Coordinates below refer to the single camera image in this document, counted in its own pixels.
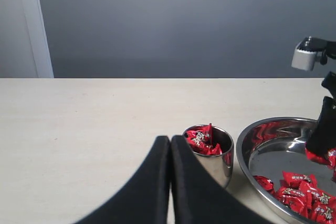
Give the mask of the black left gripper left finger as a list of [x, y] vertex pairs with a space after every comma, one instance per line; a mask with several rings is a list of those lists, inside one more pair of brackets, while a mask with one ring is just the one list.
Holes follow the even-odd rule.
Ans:
[[170, 193], [170, 140], [157, 136], [128, 182], [77, 223], [167, 223]]

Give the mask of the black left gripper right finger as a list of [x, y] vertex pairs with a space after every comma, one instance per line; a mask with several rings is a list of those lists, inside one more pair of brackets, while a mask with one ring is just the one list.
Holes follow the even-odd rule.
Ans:
[[185, 138], [171, 140], [175, 223], [270, 223], [221, 187], [192, 153]]

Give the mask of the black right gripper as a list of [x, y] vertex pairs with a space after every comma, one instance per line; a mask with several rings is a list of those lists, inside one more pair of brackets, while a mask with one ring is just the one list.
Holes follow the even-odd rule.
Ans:
[[317, 126], [306, 142], [306, 149], [317, 156], [325, 157], [329, 150], [335, 148], [335, 73], [330, 71], [321, 86], [330, 95], [323, 98]]

